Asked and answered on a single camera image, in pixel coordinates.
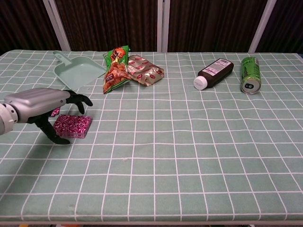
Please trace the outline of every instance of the orange snack package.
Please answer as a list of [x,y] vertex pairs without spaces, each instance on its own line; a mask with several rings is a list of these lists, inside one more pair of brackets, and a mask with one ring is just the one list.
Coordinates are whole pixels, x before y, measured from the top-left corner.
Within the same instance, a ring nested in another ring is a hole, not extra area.
[[122,46],[108,51],[103,55],[107,65],[107,72],[104,76],[103,83],[103,94],[130,81],[131,77],[126,72],[128,50],[128,46]]

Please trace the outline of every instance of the brown curtain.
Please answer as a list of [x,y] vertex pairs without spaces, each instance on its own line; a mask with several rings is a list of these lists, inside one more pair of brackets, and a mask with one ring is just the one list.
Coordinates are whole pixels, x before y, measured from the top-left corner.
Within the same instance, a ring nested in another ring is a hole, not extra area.
[[303,0],[278,0],[257,52],[303,53]]
[[247,52],[265,0],[171,0],[169,52]]
[[157,50],[156,0],[56,0],[73,51]]
[[42,0],[0,0],[0,54],[14,49],[61,49]]

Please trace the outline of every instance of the white metal frame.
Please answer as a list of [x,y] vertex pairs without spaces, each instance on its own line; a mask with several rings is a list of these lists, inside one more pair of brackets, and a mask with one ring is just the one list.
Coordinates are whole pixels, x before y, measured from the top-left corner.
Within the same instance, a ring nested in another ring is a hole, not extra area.
[[53,25],[53,29],[56,33],[57,39],[63,51],[71,51],[70,44],[68,42],[60,15],[54,0],[43,0],[47,14]]
[[157,52],[162,52],[163,0],[158,0]]
[[254,36],[253,40],[251,41],[250,49],[248,50],[248,53],[256,52],[256,49],[257,49],[260,39],[263,35],[267,22],[270,18],[271,12],[273,11],[273,9],[275,7],[275,4],[276,4],[276,0],[267,0],[267,4],[264,8],[261,20],[259,22],[258,28],[255,33],[255,36]]
[[163,0],[162,52],[167,52],[169,44],[170,0]]
[[[54,0],[43,0],[48,16],[51,20],[59,44],[63,51],[70,51],[70,45],[58,13],[58,9]],[[258,28],[254,38],[250,44],[249,53],[254,53],[257,49],[259,41],[263,35],[265,27],[268,23],[272,10],[276,4],[276,0],[267,0]],[[157,51],[168,51],[169,39],[169,10],[170,0],[158,0],[158,20],[157,20]]]

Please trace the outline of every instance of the robotic hand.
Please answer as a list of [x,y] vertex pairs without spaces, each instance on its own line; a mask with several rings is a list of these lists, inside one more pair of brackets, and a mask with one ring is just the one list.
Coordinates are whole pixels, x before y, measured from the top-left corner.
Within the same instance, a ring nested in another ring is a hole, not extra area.
[[91,100],[84,95],[78,95],[71,90],[52,88],[34,88],[4,97],[0,104],[0,135],[13,129],[15,123],[35,123],[46,136],[56,144],[69,144],[67,139],[60,138],[48,117],[52,111],[65,104],[76,104],[80,113],[84,114],[82,102],[93,106]]

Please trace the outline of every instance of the energy drink can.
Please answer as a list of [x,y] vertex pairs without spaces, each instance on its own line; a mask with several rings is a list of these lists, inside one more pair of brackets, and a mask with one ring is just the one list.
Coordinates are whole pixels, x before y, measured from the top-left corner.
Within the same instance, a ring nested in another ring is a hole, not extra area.
[[261,88],[259,61],[256,57],[244,58],[241,62],[241,91],[255,94]]

